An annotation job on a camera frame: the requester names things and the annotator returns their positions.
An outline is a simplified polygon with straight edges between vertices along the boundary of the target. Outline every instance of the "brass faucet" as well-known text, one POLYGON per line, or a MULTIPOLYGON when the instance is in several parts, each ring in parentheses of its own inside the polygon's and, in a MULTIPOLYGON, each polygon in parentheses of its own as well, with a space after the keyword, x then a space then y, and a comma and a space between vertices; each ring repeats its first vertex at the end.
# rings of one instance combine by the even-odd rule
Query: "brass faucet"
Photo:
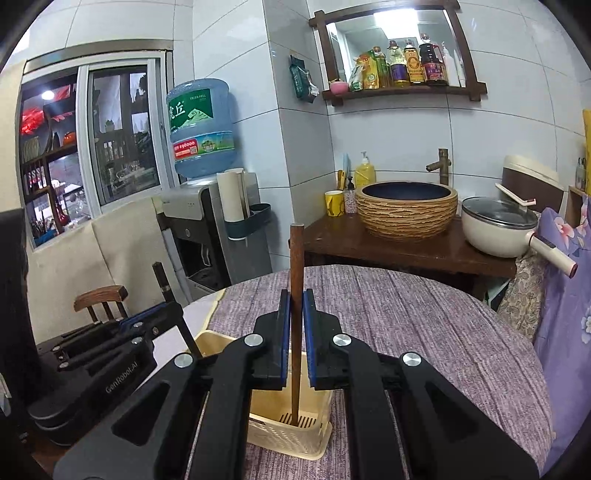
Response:
POLYGON ((449 167, 452 161, 449 159, 447 148, 439 149, 439 161, 427 165, 427 171, 439 169, 439 183, 449 185, 449 167))

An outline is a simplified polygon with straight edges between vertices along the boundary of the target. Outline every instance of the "pot lid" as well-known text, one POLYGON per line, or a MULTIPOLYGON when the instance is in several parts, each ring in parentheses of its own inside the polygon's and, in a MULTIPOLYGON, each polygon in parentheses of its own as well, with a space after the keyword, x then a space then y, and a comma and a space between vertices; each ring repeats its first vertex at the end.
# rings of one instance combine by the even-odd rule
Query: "pot lid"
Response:
POLYGON ((490 197, 471 197, 462 202, 462 211, 474 218, 504 228, 529 230, 538 225, 538 218, 530 210, 521 210, 515 202, 490 197))

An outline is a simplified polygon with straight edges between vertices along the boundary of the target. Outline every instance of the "purple tablecloth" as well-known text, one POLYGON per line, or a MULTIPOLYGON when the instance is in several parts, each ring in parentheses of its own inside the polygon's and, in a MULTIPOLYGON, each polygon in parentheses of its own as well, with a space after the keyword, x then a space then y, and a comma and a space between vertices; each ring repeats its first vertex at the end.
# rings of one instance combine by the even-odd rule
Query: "purple tablecloth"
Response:
MULTIPOLYGON (((276 310, 289 272, 226 290, 209 329, 241 337, 256 318, 276 310)), ((544 465, 551 443, 550 400, 532 344, 473 297, 438 282, 377 268, 308 267, 319 310, 339 317, 343 331, 388 355, 415 351, 544 465)), ((245 479, 349 479, 343 396, 335 392, 334 430, 316 462, 254 445, 246 448, 245 479)))

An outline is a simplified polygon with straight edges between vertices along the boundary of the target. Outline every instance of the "purple floral fabric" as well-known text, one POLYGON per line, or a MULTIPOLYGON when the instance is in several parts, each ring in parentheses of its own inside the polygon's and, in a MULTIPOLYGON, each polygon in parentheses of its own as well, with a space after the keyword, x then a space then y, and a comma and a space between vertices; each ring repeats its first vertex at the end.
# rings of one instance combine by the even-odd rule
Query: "purple floral fabric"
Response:
POLYGON ((548 384, 556 438, 544 472, 564 453, 591 410, 591 229, 587 197, 579 226, 572 228, 546 209, 538 233, 575 260, 568 278, 555 266, 545 270, 541 323, 534 346, 548 384))

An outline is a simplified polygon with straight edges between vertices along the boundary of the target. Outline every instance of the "electric pot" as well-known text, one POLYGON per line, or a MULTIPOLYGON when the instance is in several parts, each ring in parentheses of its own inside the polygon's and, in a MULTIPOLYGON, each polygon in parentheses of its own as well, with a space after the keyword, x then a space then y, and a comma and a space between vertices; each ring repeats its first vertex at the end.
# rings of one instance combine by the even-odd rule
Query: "electric pot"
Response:
POLYGON ((538 218, 527 209, 534 202, 467 198, 462 203, 464 236, 473 247, 494 257, 520 257, 531 247, 572 278, 577 264, 554 244, 536 235, 538 218))

